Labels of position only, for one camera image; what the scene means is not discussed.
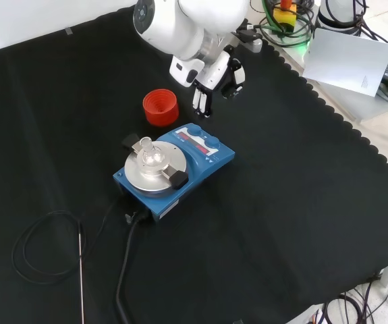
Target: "yellow component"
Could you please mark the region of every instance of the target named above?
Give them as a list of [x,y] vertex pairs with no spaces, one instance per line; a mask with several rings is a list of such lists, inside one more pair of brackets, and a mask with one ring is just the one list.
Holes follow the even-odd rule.
[[[297,5],[291,5],[289,10],[297,12]],[[293,32],[296,27],[296,18],[297,16],[288,11],[282,11],[279,8],[275,8],[273,10],[273,17],[279,22],[281,25],[287,28],[288,32]]]

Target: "scalloped edge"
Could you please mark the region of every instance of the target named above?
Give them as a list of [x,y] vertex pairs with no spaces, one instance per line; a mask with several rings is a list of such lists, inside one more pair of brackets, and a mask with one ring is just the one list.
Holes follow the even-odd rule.
[[287,69],[287,70],[290,70],[292,74],[296,75],[299,79],[301,79],[303,81],[303,83],[305,84],[305,86],[307,87],[309,93],[311,93],[318,101],[319,105],[324,107],[329,113],[331,113],[331,117],[335,120],[339,119],[339,121],[342,123],[342,126],[345,128],[345,129],[348,129],[350,131],[352,131],[354,133],[354,135],[361,141],[363,142],[363,145],[367,145],[369,150],[374,153],[377,158],[379,160],[381,160],[381,164],[383,164],[385,166],[385,169],[386,169],[386,172],[388,173],[388,159],[386,156],[382,155],[379,153],[379,149],[375,146],[375,145],[372,145],[370,143],[370,140],[369,138],[367,137],[363,137],[362,136],[362,133],[361,131],[355,129],[353,127],[353,125],[349,122],[349,121],[346,121],[344,120],[343,118],[343,115],[341,115],[340,113],[336,112],[336,109],[330,105],[328,105],[326,103],[326,100],[324,100],[323,98],[321,98],[319,96],[319,93],[317,91],[314,90],[314,86],[308,82],[307,79],[303,78],[302,76],[300,76],[299,72],[295,71],[293,69],[293,67],[286,62],[285,58],[280,54],[280,52],[278,52],[274,46],[270,45],[267,40],[263,39],[262,40],[262,44],[263,44],[263,47],[268,47],[269,50],[272,50],[274,56],[276,56],[278,58],[278,61],[282,64],[282,66]]

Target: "black cloth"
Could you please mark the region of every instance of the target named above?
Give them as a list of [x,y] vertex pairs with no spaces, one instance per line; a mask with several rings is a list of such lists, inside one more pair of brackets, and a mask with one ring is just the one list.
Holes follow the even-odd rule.
[[[138,229],[123,301],[136,324],[286,323],[388,265],[388,164],[264,45],[243,47],[246,83],[198,119],[171,57],[146,44],[132,10],[0,50],[0,323],[80,323],[78,274],[34,286],[10,265],[12,244],[42,214],[67,209],[89,240],[119,197],[121,139],[195,122],[235,159],[157,225]],[[180,117],[147,124],[142,99],[168,88]],[[127,234],[122,198],[84,265],[87,323],[118,323],[114,293]],[[28,254],[56,271],[78,253],[61,220]]]

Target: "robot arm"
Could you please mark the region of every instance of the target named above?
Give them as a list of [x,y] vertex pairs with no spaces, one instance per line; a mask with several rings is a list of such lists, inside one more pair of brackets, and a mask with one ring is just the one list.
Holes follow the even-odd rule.
[[[226,48],[235,39],[230,33],[242,24],[247,10],[248,0],[138,0],[135,6],[138,34],[158,50],[174,55],[170,74],[183,86],[194,83],[193,108],[200,115],[210,115],[212,92],[228,67],[234,66],[232,51]],[[238,65],[236,70],[243,69]],[[241,89],[244,72],[237,75],[238,81],[234,75],[231,80]]]

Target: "white wall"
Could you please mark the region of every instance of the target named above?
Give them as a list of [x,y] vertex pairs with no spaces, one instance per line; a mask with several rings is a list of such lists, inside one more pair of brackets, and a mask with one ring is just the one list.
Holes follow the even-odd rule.
[[136,0],[0,0],[0,49],[135,3]]

